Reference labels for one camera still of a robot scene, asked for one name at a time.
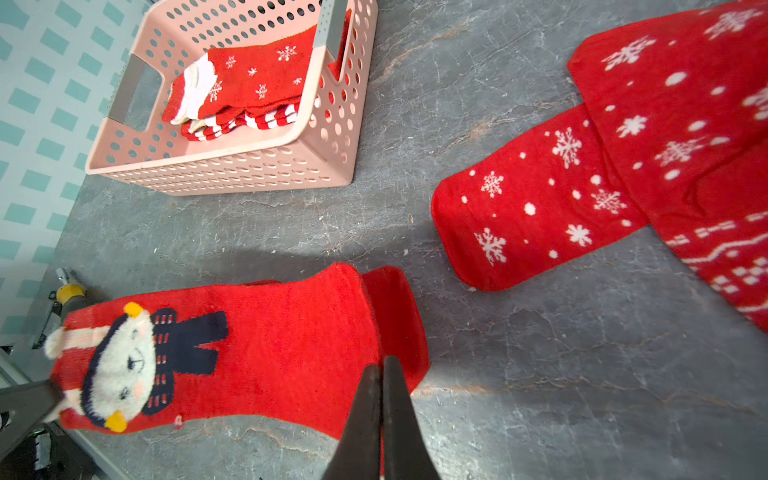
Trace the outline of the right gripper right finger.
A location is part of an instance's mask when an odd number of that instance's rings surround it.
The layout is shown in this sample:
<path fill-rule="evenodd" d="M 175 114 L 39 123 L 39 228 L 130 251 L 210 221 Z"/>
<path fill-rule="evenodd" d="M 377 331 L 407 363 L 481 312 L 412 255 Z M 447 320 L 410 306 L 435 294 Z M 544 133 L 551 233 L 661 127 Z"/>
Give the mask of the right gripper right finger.
<path fill-rule="evenodd" d="M 400 361 L 387 356 L 383 366 L 384 478 L 439 480 L 422 438 Z"/>

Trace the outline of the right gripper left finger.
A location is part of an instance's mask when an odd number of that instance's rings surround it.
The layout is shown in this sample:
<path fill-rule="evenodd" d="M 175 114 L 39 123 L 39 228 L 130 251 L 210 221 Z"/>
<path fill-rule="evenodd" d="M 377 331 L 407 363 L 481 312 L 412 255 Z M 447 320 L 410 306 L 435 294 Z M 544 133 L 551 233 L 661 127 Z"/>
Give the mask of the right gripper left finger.
<path fill-rule="evenodd" d="M 362 373 L 336 451 L 322 480 L 374 480 L 380 477 L 382 376 L 378 365 Z"/>

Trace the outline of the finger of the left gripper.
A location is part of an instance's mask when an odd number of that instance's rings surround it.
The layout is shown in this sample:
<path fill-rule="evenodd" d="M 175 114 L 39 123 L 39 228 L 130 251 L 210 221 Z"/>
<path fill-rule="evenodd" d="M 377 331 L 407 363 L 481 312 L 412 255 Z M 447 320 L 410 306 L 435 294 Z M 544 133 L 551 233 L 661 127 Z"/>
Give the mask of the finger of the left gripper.
<path fill-rule="evenodd" d="M 10 423 L 1 428 L 1 460 L 4 460 L 65 398 L 60 386 L 48 379 L 1 390 L 1 412 Z"/>

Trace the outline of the plain red snowman sock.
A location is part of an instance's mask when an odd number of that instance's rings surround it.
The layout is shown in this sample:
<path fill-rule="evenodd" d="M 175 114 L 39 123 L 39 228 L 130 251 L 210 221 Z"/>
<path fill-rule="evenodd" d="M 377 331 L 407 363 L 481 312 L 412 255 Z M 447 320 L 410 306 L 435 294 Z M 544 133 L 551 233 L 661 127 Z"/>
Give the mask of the plain red snowman sock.
<path fill-rule="evenodd" d="M 430 367 L 404 273 L 342 263 L 298 282 L 96 304 L 69 314 L 44 352 L 64 395 L 52 418 L 111 435 L 258 415 L 339 438 L 367 366 L 398 358 L 409 388 Z"/>

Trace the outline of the red nordic bear sock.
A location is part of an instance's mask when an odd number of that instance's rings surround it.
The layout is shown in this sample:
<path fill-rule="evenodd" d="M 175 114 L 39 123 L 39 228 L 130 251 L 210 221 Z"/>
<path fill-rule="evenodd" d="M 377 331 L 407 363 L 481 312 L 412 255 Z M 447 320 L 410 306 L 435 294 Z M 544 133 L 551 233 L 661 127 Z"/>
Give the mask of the red nordic bear sock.
<path fill-rule="evenodd" d="M 431 214 L 465 284 L 502 291 L 645 227 L 583 105 L 442 180 Z"/>
<path fill-rule="evenodd" d="M 569 72 L 629 197 L 714 291 L 767 325 L 767 5 L 586 39 Z"/>

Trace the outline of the red white striped santa sock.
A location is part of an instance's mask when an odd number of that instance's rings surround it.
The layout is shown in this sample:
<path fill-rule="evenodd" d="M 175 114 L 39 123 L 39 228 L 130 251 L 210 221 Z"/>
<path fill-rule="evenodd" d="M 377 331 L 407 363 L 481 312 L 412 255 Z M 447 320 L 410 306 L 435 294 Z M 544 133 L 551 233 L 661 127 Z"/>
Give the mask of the red white striped santa sock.
<path fill-rule="evenodd" d="M 180 127 L 181 135 L 190 141 L 205 142 L 217 139 L 239 127 L 256 130 L 276 129 L 294 123 L 298 117 L 299 106 L 299 102 L 290 103 L 261 114 L 228 107 L 217 115 L 185 122 Z"/>

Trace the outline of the red snowflake santa sock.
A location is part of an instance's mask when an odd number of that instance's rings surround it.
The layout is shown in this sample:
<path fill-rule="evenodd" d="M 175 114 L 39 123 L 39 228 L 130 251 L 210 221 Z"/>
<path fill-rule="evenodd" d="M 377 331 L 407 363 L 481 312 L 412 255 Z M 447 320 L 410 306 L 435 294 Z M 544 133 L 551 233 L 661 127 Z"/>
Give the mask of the red snowflake santa sock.
<path fill-rule="evenodd" d="M 266 113 L 299 100 L 316 30 L 265 45 L 209 50 L 173 81 L 162 120 L 181 125 L 228 107 Z"/>

